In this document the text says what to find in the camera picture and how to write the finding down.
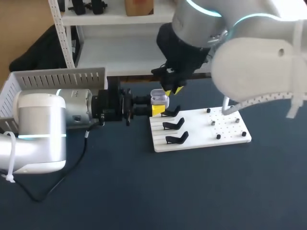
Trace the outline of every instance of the black cable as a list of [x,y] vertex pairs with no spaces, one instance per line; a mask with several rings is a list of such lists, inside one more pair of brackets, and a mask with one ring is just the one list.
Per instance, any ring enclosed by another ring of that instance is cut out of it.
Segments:
[[[69,176],[69,175],[72,173],[72,171],[75,170],[75,169],[77,168],[77,166],[80,164],[80,162],[82,161],[82,159],[84,158],[85,153],[86,153],[86,149],[87,149],[87,138],[88,138],[89,132],[90,132],[94,127],[96,127],[96,126],[99,126],[99,122],[96,122],[96,123],[92,124],[92,125],[87,129],[87,131],[86,131],[86,133],[85,133],[85,137],[84,137],[83,151],[82,151],[81,156],[80,156],[79,159],[77,160],[77,162],[76,162],[70,169],[68,169],[68,170],[62,175],[62,177],[61,177],[57,182],[55,182],[55,183],[50,187],[50,189],[48,189],[48,191],[47,191],[41,198],[36,198],[36,197],[29,191],[29,189],[28,189],[27,187],[25,187],[25,185],[24,185],[23,183],[21,183],[19,180],[16,180],[16,178],[14,178],[15,183],[16,183],[17,185],[19,185],[19,186],[22,188],[22,190],[28,195],[28,197],[29,197],[32,201],[38,202],[38,203],[43,202],[43,201],[48,197],[48,195],[50,195],[50,194],[54,191],[54,189],[55,189],[56,187],[58,187],[58,186],[62,183],[62,181],[63,181],[67,176]],[[2,174],[4,174],[4,175],[7,174],[7,172],[4,172],[4,171],[0,171],[0,173],[2,173]]]

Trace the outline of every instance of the wall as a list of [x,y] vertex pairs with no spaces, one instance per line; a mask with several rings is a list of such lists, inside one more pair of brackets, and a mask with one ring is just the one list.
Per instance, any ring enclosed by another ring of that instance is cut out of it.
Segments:
[[0,87],[9,64],[53,24],[47,0],[0,0]]

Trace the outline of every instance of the shelf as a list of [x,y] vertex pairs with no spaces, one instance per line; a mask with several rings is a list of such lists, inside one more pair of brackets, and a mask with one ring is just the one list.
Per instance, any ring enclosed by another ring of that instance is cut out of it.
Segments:
[[[86,38],[78,68],[106,67],[108,76],[151,75],[165,61],[153,35]],[[210,65],[196,72],[210,72]]]
[[74,11],[67,11],[62,16],[66,25],[112,25],[139,23],[169,23],[172,21],[176,5],[172,0],[155,0],[154,14],[147,16],[128,17],[124,0],[107,1],[108,7],[104,14],[94,15],[86,9],[86,14],[76,15]]

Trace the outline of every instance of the white board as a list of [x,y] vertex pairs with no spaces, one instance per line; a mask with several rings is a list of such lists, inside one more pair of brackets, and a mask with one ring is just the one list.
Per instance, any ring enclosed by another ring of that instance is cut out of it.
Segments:
[[[239,112],[224,116],[221,107],[210,110],[210,113],[207,113],[206,108],[180,111],[176,117],[161,117],[160,114],[151,117],[154,150],[165,152],[251,142],[251,136]],[[177,124],[182,117],[185,123],[180,130],[164,130],[163,122]],[[189,137],[183,144],[166,143],[166,136],[179,138],[185,131],[189,132]]]

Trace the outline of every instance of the blue tabletop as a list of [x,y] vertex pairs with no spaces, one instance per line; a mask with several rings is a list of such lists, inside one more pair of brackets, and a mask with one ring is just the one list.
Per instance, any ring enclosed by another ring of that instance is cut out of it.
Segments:
[[[123,84],[145,95],[159,84]],[[171,97],[182,110],[221,106],[211,80],[191,80]],[[307,106],[294,120],[289,101],[246,108],[252,142],[155,153],[149,119],[106,123],[91,131],[79,168],[43,203],[0,180],[0,226],[14,230],[307,229]],[[67,167],[84,130],[67,137]],[[61,176],[19,175],[39,194]]]

